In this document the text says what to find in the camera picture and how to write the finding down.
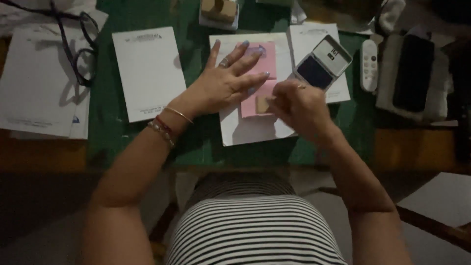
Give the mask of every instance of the bracelet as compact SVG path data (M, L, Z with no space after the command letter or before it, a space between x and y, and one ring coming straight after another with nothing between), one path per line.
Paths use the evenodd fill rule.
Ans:
M166 132L160 125L155 124L153 121L150 121L147 126L151 127L154 131L160 133L160 135L169 143L170 149L175 147L175 142L170 137L170 134Z
M173 131L172 129L167 125L165 124L165 122L162 121L162 119L157 115L155 116L155 119L160 123L160 125L166 130L168 131L169 134L172 134Z
M164 109L168 109L168 110L171 110L172 112L184 117L187 121L191 122L191 124L194 124L194 122L192 120L190 120L189 118L187 118L185 115L183 115L181 112L177 111L177 110L174 110L170 107L165 107Z

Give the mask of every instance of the woman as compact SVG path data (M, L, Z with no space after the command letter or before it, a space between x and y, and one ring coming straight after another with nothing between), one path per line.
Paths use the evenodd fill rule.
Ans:
M249 88L268 79L269 73L243 75L261 55L244 56L248 44L216 66L217 41L201 76L116 158L89 204L85 264L154 263L139 202L195 117L240 102ZM354 264L411 264L394 203L330 119L323 91L287 80L276 85L273 95L273 113L328 152L349 212ZM193 206L175 230L167 264L345 264L320 213L274 176L207 176L189 204Z

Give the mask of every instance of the red string bracelet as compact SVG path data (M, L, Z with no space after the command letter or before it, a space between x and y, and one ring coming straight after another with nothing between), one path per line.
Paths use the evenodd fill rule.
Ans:
M160 123L160 125L162 125L162 127L164 128L164 130L166 130L169 134L172 133L172 129L167 125L165 124L165 122L162 121L161 118L159 118L159 116L155 116L155 119Z

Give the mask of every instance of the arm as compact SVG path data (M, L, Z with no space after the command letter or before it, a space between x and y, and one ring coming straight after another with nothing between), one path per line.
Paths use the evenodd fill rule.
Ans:
M412 264L394 203L330 119L324 92L287 80L276 85L274 96L270 109L327 151L333 179L349 212L354 264Z
M226 57L231 65L227 69L215 67L219 47L217 41L201 76L170 102L169 107L190 119L217 113L240 102L249 88L260 86L268 79L266 73L241 76L255 66L261 55L259 52L243 57L248 42ZM172 129L174 139L188 126L185 118L168 110L159 117ZM87 209L81 253L83 264L154 264L139 203L169 152L168 142L162 135L145 128L116 158L98 183Z

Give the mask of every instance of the hand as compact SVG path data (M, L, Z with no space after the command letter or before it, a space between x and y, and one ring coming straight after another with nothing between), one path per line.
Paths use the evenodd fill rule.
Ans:
M275 98L268 99L270 111L288 126L317 145L332 142L339 128L330 118L324 91L289 79L275 85L273 96Z
M260 87L270 76L269 73L243 75L257 64L262 55L261 52L256 52L244 57L249 46L248 41L226 56L228 68L216 66L220 46L221 43L217 40L203 73L186 91L175 98L169 107L178 109L190 119L217 113L246 98L249 88Z

